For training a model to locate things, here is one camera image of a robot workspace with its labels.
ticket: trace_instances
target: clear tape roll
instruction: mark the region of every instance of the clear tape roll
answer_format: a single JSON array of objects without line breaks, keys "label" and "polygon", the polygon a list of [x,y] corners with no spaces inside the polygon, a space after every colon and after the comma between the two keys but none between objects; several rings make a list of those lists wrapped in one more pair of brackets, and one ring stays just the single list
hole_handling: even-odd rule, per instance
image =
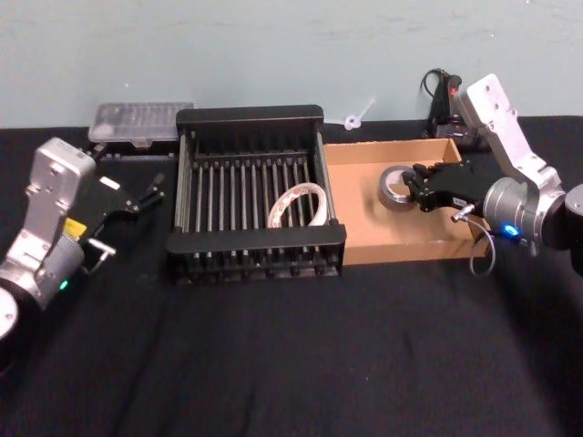
[{"label": "clear tape roll", "polygon": [[281,216],[283,212],[290,206],[290,204],[300,196],[306,194],[315,194],[318,196],[318,209],[313,215],[312,221],[308,226],[321,226],[326,223],[328,218],[328,203],[326,200],[326,193],[323,188],[311,182],[304,182],[295,187],[291,187],[271,207],[270,215],[267,219],[268,228],[281,228]]}]

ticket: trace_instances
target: light blue wall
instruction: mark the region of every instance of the light blue wall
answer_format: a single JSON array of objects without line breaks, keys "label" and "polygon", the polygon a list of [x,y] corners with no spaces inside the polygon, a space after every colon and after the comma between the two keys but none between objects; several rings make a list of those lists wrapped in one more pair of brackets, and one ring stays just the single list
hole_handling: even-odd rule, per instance
[{"label": "light blue wall", "polygon": [[583,115],[582,43],[582,0],[0,0],[0,126],[189,99],[418,118],[434,66],[497,73],[523,115]]}]

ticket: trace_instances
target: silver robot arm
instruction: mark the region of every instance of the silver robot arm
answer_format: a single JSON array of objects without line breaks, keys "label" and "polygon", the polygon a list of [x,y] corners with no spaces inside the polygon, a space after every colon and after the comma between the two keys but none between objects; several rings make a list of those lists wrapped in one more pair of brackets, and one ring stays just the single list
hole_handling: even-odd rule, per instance
[{"label": "silver robot arm", "polygon": [[58,138],[36,150],[25,223],[0,264],[0,371],[83,262],[83,250],[63,230],[95,168],[92,158]]},{"label": "silver robot arm", "polygon": [[486,221],[493,229],[514,227],[533,254],[541,242],[554,247],[552,232],[545,232],[544,225],[548,212],[564,203],[565,191],[557,171],[530,148],[498,78],[488,75],[468,86],[455,103],[467,125],[486,137],[508,176],[486,195]]}]

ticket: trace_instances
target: black device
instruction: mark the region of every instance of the black device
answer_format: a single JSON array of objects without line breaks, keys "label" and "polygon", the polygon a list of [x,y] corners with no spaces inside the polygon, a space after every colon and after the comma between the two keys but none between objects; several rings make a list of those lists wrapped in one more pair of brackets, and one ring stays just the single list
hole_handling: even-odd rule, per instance
[{"label": "black device", "polygon": [[[431,92],[427,85],[430,76],[437,77],[437,85]],[[487,142],[480,137],[477,129],[469,127],[455,108],[455,95],[462,85],[462,78],[450,75],[441,68],[433,68],[425,73],[421,85],[432,98],[429,116],[425,124],[424,137],[452,138],[461,152],[487,151]]]}]

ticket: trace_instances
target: blue led light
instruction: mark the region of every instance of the blue led light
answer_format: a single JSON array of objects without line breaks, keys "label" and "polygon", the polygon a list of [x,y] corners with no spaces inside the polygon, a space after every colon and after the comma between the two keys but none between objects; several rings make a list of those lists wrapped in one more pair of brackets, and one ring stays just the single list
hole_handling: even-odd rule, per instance
[{"label": "blue led light", "polygon": [[520,233],[520,231],[512,225],[504,225],[502,230],[504,231],[505,234],[509,235],[510,237],[515,237]]}]

